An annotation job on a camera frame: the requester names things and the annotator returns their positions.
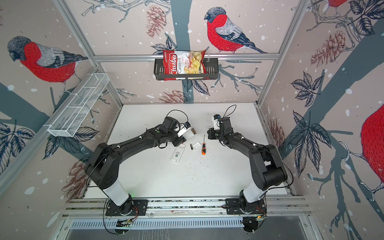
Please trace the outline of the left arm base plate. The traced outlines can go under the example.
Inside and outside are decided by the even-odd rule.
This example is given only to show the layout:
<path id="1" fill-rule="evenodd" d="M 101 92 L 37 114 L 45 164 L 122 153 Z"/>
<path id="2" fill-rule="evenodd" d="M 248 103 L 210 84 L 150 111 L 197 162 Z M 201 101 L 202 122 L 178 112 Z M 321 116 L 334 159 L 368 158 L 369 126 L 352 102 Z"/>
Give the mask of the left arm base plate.
<path id="1" fill-rule="evenodd" d="M 128 199 L 122 206 L 117 206 L 113 201 L 109 200 L 105 215 L 107 217 L 145 216 L 148 203 L 148 200 Z"/>

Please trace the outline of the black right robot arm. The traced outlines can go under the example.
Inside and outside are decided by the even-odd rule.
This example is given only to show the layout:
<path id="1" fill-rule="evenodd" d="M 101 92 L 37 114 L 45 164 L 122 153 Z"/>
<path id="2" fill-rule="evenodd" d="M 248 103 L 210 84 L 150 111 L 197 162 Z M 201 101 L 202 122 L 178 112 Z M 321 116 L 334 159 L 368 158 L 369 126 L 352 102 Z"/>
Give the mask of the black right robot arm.
<path id="1" fill-rule="evenodd" d="M 249 158 L 253 181 L 239 195 L 241 210 L 249 213 L 263 202 L 267 191 L 277 188 L 288 179 L 288 174 L 274 145 L 262 145 L 235 133 L 229 117 L 213 116 L 214 126 L 207 131 L 209 140 L 218 140 L 223 146 Z"/>

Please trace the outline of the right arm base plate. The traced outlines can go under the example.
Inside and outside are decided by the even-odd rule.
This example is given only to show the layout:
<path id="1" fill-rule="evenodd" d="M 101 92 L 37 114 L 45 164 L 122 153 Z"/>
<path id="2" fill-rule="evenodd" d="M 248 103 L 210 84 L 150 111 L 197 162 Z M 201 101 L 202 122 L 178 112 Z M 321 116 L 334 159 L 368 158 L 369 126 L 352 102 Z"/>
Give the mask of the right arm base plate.
<path id="1" fill-rule="evenodd" d="M 225 199 L 224 209 L 228 215 L 266 215 L 264 200 L 248 203 L 245 198 Z"/>

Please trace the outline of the orange black screwdriver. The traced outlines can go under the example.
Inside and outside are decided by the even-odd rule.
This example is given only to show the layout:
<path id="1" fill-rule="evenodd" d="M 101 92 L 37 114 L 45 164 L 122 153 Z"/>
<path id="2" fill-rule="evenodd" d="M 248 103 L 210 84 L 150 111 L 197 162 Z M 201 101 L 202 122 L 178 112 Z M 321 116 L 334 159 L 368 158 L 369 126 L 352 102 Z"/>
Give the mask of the orange black screwdriver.
<path id="1" fill-rule="evenodd" d="M 203 144 L 202 144 L 202 155 L 206 154 L 206 143 L 205 143 L 205 136 L 203 138 Z"/>

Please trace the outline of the white battery cover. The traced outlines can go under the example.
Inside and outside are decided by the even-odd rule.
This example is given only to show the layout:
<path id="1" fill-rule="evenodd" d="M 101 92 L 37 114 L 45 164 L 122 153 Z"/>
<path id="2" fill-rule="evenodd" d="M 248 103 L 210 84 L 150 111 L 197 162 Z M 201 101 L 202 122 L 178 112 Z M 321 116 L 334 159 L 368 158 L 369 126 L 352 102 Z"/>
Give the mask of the white battery cover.
<path id="1" fill-rule="evenodd" d="M 196 142 L 192 146 L 193 146 L 194 150 L 198 150 L 202 147 L 202 144 L 200 142 Z"/>

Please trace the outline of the grey-faced white remote control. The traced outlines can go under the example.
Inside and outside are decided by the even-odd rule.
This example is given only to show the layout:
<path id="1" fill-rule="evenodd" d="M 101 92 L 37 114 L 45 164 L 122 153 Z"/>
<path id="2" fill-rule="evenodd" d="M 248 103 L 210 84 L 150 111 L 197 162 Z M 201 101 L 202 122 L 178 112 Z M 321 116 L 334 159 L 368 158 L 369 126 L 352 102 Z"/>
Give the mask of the grey-faced white remote control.
<path id="1" fill-rule="evenodd" d="M 191 128 L 190 130 L 188 130 L 186 133 L 184 133 L 182 135 L 183 138 L 185 138 L 186 140 L 194 137 L 195 135 L 197 135 L 197 132 L 194 128 Z"/>

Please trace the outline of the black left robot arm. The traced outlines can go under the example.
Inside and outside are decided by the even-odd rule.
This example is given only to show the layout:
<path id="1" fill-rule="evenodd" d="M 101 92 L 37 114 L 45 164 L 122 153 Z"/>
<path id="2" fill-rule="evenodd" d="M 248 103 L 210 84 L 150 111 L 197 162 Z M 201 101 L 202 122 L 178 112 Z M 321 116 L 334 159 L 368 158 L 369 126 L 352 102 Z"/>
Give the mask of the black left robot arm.
<path id="1" fill-rule="evenodd" d="M 165 117 L 162 124 L 147 129 L 138 137 L 112 145 L 101 143 L 89 159 L 85 173 L 117 207 L 130 211 L 132 197 L 118 179 L 120 164 L 142 151 L 162 144 L 179 146 L 184 142 L 181 129 L 178 120 Z"/>

